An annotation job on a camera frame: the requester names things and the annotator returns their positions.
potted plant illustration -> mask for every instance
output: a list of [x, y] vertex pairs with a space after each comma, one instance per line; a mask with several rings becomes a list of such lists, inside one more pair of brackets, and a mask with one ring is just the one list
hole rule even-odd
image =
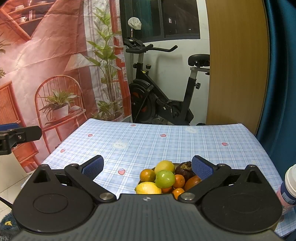
[[52, 119], [55, 118], [56, 120], [59, 120], [69, 114], [70, 104], [79, 96], [67, 91], [58, 92], [56, 90], [52, 90], [52, 93], [52, 96], [49, 95], [42, 97], [45, 98], [45, 101], [48, 104], [41, 110], [46, 115], [52, 114]]
[[116, 121], [114, 119], [114, 115], [113, 115], [113, 113], [116, 114], [116, 112], [114, 111], [114, 106], [119, 107], [118, 111], [122, 111], [122, 107], [120, 105], [118, 105], [118, 103], [116, 103], [116, 102], [107, 103], [103, 100], [100, 100], [97, 103], [97, 105], [98, 105], [99, 112], [96, 115], [93, 114], [93, 118], [98, 119], [98, 120]]
[[94, 64], [93, 66], [100, 68], [100, 73], [103, 74], [101, 76], [101, 83], [106, 85], [103, 91], [109, 100], [109, 103], [105, 101], [99, 101], [97, 103], [99, 113], [94, 116], [97, 119], [112, 121], [123, 114], [123, 108], [119, 105], [120, 89], [114, 83], [117, 71], [121, 70], [121, 68], [116, 66], [115, 61], [118, 58], [115, 55], [115, 48], [118, 46], [113, 44], [114, 37], [119, 33], [112, 33], [111, 15], [107, 3], [105, 9], [96, 7], [94, 15], [96, 16], [96, 20], [94, 21], [95, 30], [100, 36], [100, 41], [98, 44], [93, 41], [87, 41], [95, 48], [93, 51], [95, 57], [85, 56], [85, 58], [91, 61]]
[[[5, 54], [6, 50], [3, 48], [5, 46], [10, 46], [10, 44], [5, 44], [6, 39], [4, 40], [0, 40], [0, 53]], [[4, 77], [6, 75], [6, 73], [4, 72], [4, 70], [2, 68], [0, 68], [0, 81], [1, 78]]]

bottle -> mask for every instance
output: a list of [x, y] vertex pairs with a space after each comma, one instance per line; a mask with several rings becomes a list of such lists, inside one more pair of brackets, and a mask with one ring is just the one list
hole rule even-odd
[[276, 195], [283, 207], [282, 215], [296, 205], [296, 164], [286, 172], [285, 181], [282, 182]]

metal screw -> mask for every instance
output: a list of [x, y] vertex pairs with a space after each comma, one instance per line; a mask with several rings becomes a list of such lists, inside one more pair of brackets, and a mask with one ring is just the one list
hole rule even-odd
[[195, 198], [195, 195], [191, 192], [184, 192], [180, 195], [183, 200], [192, 201]]
[[100, 199], [102, 200], [111, 200], [114, 198], [114, 194], [110, 192], [104, 192], [100, 194]]

blue plaid tablecloth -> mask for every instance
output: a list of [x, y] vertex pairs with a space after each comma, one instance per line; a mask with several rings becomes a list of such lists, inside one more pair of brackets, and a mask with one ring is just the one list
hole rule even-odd
[[[139, 174], [161, 160], [191, 161], [199, 155], [235, 169], [255, 164], [277, 191], [282, 179], [261, 144], [242, 124], [223, 126], [168, 126], [89, 119], [64, 140], [43, 162], [52, 169], [82, 164], [95, 155], [104, 158], [104, 170], [94, 179], [117, 197], [135, 193]], [[294, 209], [284, 216], [276, 233], [296, 229]]]

orange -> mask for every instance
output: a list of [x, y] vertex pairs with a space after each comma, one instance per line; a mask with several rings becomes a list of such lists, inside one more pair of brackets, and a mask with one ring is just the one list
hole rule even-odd
[[179, 195], [181, 195], [184, 191], [182, 188], [176, 188], [172, 191], [172, 194], [174, 194], [174, 197], [176, 200], [178, 200]]
[[162, 188], [161, 192], [162, 193], [171, 193], [173, 190], [173, 187], [168, 187], [168, 188]]
[[194, 176], [190, 178], [186, 183], [185, 183], [185, 191], [189, 190], [190, 188], [194, 187], [196, 184], [199, 184], [202, 180], [198, 176]]
[[140, 173], [141, 182], [154, 182], [156, 174], [152, 169], [144, 169]]
[[185, 185], [185, 178], [180, 174], [176, 174], [175, 177], [176, 177], [176, 182], [174, 183], [173, 187], [182, 188]]

